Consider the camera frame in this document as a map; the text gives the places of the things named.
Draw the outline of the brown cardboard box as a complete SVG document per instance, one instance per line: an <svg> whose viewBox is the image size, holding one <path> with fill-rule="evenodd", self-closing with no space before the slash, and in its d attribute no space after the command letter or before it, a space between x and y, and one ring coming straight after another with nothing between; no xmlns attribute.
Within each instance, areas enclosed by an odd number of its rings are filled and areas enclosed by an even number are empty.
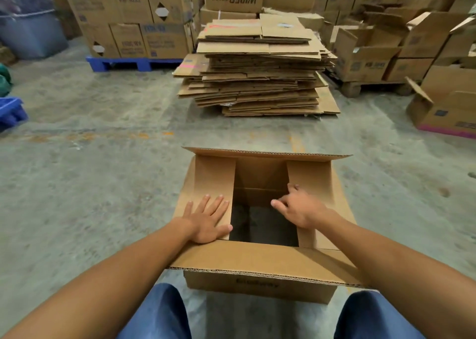
<svg viewBox="0 0 476 339"><path fill-rule="evenodd" d="M284 153L182 147L193 153L174 214L219 194L229 207L219 225L232 234L210 244L188 244L168 266L187 287L328 304L339 286L368 289L361 273L323 234L297 228L270 206L289 183L355 223L333 162L338 154Z"/></svg>

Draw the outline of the person's left hand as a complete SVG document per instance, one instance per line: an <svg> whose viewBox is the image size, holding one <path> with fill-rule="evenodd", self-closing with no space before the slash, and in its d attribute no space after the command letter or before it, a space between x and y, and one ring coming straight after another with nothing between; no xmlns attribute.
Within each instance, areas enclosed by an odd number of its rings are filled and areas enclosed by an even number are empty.
<svg viewBox="0 0 476 339"><path fill-rule="evenodd" d="M207 206L214 200L211 201L211 195L206 194L202 197L198 205L193 208L194 213L192 219L184 219L184 213L181 217L186 223L190 241L195 244L208 244L213 242L210 241L211 228L219 225L228 225L220 223L223 217L210 217L206 215ZM225 214L229 208L229 201L225 200L225 198L223 201Z"/></svg>

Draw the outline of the cardboard box with pink stripe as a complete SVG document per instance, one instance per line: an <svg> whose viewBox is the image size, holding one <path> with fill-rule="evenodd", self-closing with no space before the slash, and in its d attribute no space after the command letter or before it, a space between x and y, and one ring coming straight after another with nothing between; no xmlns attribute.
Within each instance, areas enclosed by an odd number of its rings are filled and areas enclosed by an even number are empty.
<svg viewBox="0 0 476 339"><path fill-rule="evenodd" d="M421 84L406 81L414 91L406 113L417 129L476 139L476 69L433 65Z"/></svg>

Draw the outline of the person's right hand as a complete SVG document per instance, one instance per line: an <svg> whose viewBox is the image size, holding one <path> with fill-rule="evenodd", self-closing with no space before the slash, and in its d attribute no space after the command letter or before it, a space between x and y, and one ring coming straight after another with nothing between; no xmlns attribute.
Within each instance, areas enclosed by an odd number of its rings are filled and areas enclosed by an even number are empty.
<svg viewBox="0 0 476 339"><path fill-rule="evenodd" d="M289 183L288 191L287 195L279 199L289 207L289 215L284 217L297 227L320 230L337 217L334 210L299 185Z"/></svg>

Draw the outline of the wooden pallet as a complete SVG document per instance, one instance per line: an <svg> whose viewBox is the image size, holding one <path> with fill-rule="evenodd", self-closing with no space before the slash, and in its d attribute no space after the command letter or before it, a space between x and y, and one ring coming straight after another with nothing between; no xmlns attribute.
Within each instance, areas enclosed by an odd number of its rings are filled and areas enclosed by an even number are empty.
<svg viewBox="0 0 476 339"><path fill-rule="evenodd" d="M400 96L414 93L414 89L407 82L344 82L333 71L325 70L324 74L333 82L336 89L347 98L357 98L362 93L390 92Z"/></svg>

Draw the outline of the person's left forearm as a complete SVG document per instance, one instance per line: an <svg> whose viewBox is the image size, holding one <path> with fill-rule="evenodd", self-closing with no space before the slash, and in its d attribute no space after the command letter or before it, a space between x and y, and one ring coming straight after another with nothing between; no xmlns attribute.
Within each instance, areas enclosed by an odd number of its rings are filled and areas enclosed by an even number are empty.
<svg viewBox="0 0 476 339"><path fill-rule="evenodd" d="M73 279L2 339L114 337L193 233L190 221L173 219Z"/></svg>

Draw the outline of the green bag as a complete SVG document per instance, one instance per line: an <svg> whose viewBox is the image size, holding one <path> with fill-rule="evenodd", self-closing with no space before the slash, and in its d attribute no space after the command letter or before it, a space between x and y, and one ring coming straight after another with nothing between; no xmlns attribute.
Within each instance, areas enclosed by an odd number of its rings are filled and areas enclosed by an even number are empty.
<svg viewBox="0 0 476 339"><path fill-rule="evenodd" d="M0 63L0 97L6 97L10 94L13 87L9 69Z"/></svg>

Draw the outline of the blue plastic crate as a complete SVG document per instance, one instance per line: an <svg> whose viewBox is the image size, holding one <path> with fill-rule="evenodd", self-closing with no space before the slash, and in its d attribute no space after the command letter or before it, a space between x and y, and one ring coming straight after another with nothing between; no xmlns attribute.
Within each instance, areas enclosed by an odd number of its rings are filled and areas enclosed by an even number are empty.
<svg viewBox="0 0 476 339"><path fill-rule="evenodd" d="M0 134L29 120L19 97L0 97Z"/></svg>

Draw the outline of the person's right forearm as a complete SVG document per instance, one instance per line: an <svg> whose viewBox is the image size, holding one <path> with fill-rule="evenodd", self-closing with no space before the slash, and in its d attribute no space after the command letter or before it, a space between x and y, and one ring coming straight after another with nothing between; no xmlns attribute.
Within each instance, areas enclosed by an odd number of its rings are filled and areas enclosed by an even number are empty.
<svg viewBox="0 0 476 339"><path fill-rule="evenodd" d="M476 339L476 280L327 210L316 229L428 339Z"/></svg>

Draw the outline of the person's left leg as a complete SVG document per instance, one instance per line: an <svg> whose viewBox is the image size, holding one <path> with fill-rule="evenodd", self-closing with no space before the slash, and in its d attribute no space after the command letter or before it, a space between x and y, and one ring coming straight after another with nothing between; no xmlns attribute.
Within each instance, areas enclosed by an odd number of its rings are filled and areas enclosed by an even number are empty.
<svg viewBox="0 0 476 339"><path fill-rule="evenodd" d="M192 339L177 288L169 283L154 285L116 339Z"/></svg>

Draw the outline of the grey plastic bin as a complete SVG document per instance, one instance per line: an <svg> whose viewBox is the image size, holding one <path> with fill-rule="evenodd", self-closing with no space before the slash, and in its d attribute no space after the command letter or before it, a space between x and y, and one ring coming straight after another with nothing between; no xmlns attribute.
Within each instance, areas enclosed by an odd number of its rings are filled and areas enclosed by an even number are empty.
<svg viewBox="0 0 476 339"><path fill-rule="evenodd" d="M68 48L55 9L0 14L0 41L21 60L48 58Z"/></svg>

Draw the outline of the pile of open empty cartons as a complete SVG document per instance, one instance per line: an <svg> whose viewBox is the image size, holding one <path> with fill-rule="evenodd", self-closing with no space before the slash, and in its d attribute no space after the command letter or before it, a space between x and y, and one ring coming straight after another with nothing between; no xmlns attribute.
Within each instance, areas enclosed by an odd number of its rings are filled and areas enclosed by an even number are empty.
<svg viewBox="0 0 476 339"><path fill-rule="evenodd" d="M431 64L464 58L468 38L450 38L476 25L476 0L262 0L264 13L318 14L320 39L337 55L329 69L340 81L421 80Z"/></svg>

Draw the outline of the person's right leg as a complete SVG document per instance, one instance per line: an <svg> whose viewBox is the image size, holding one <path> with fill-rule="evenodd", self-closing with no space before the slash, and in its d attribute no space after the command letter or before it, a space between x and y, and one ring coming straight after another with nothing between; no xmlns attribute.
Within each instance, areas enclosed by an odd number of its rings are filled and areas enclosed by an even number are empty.
<svg viewBox="0 0 476 339"><path fill-rule="evenodd" d="M339 315L334 339L426 339L377 291L351 294Z"/></svg>

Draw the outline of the stack of flattened cardboard sheets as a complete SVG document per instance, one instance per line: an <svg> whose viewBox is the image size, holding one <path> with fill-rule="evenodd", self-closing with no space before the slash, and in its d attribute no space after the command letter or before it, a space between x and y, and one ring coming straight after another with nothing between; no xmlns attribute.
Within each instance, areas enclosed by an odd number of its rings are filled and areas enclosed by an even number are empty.
<svg viewBox="0 0 476 339"><path fill-rule="evenodd" d="M215 19L173 72L178 99L226 117L337 115L322 77L337 57L297 17Z"/></svg>

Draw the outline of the person's leg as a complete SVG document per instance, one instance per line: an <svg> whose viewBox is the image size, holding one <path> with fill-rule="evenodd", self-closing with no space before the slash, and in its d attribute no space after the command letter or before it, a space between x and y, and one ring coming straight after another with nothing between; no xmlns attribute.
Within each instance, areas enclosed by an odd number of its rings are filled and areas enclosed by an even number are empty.
<svg viewBox="0 0 476 339"><path fill-rule="evenodd" d="M177 288L169 283L154 285L116 339L192 339Z"/></svg>
<svg viewBox="0 0 476 339"><path fill-rule="evenodd" d="M377 291L351 294L339 315L334 339L426 339Z"/></svg>

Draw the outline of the wall of stacked printed cartons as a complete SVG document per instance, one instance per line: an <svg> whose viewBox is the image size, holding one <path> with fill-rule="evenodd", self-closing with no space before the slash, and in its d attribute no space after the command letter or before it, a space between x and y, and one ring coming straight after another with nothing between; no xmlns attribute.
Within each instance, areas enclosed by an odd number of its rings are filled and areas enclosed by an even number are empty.
<svg viewBox="0 0 476 339"><path fill-rule="evenodd" d="M95 58L183 59L204 0L68 0Z"/></svg>

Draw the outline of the blue plastic pallet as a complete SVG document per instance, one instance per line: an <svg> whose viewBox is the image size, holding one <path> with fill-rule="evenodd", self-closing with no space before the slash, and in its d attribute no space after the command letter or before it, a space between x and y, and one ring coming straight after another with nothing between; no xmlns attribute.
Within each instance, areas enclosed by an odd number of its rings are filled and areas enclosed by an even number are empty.
<svg viewBox="0 0 476 339"><path fill-rule="evenodd" d="M95 73L104 73L114 69L132 68L139 72L151 72L155 69L178 67L183 59L149 59L149 58L94 58L86 57L91 69Z"/></svg>

